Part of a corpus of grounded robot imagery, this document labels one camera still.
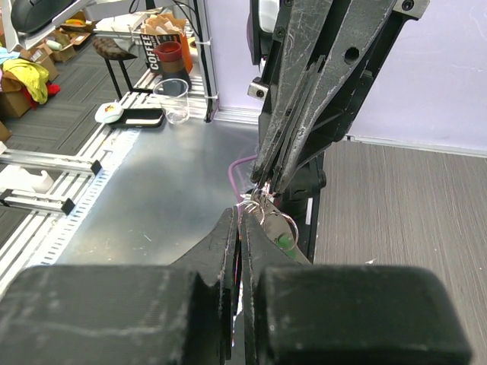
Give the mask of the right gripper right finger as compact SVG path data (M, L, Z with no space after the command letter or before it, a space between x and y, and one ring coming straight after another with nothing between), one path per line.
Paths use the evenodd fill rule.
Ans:
M425 268L302 265L241 221L248 364L468 364L450 296Z

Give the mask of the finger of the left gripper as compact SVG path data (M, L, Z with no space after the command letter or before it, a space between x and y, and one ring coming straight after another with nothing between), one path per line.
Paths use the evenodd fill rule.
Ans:
M332 1L292 118L283 170L272 181L282 193L296 171L349 130L395 42L394 1Z
M259 116L259 153L251 181L276 181L291 139L292 118L303 97L307 67L332 1L284 1L278 12L261 83L268 90Z

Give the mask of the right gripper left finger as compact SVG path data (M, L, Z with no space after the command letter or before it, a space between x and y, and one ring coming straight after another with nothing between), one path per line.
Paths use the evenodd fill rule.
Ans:
M38 265L1 300L3 364L223 364L237 307L237 210L170 265Z

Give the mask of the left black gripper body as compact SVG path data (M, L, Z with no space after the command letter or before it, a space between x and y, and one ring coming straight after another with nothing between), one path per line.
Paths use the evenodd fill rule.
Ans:
M263 73L258 167L301 167L350 129L407 21L426 1L253 1L249 47Z

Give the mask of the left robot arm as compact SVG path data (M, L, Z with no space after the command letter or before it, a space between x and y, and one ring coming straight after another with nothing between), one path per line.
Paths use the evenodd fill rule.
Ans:
M426 1L253 1L247 40L263 73L248 94L261 100L251 181L280 205L326 185L317 162L355 121L404 24Z

